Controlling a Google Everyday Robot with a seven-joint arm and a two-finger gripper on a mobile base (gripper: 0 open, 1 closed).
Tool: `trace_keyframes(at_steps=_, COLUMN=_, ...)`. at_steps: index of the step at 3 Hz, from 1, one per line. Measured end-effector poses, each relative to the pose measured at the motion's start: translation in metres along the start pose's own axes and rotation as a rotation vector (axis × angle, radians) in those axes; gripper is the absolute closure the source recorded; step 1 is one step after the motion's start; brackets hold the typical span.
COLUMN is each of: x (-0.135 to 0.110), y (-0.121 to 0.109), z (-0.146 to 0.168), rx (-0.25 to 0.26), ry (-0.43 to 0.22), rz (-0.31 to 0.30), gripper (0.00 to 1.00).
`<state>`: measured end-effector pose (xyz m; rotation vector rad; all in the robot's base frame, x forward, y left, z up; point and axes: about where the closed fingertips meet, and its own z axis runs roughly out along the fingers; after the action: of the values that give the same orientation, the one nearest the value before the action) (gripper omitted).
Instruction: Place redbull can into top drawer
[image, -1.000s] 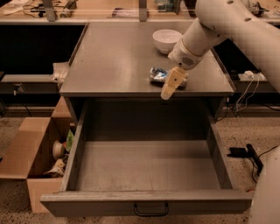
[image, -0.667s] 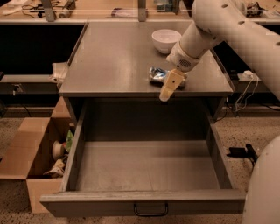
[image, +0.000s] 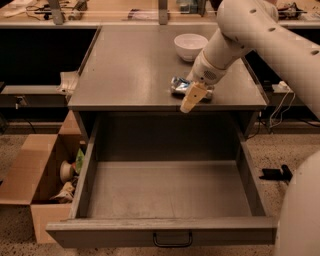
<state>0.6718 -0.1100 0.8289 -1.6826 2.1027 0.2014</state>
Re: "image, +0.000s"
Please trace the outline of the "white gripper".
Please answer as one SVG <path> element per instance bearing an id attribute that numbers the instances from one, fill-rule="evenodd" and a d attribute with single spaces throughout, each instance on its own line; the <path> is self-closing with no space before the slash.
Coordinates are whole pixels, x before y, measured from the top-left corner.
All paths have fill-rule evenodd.
<path id="1" fill-rule="evenodd" d="M 206 85 L 215 85 L 225 75 L 228 63 L 222 58 L 206 56 L 202 50 L 196 57 L 187 80 L 191 81 L 182 100 L 180 110 L 189 113 L 207 94 Z"/>

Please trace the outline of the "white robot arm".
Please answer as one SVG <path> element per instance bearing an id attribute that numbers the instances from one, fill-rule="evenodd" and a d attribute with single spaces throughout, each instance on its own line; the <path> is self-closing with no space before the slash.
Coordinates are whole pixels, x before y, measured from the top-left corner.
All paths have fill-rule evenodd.
<path id="1" fill-rule="evenodd" d="M 277 19 L 277 8 L 264 0 L 222 0 L 218 29 L 194 62 L 180 110 L 191 111 L 235 60 L 254 50 L 320 117 L 319 46 Z M 320 152 L 298 167 L 288 185 L 274 256 L 320 256 Z"/>

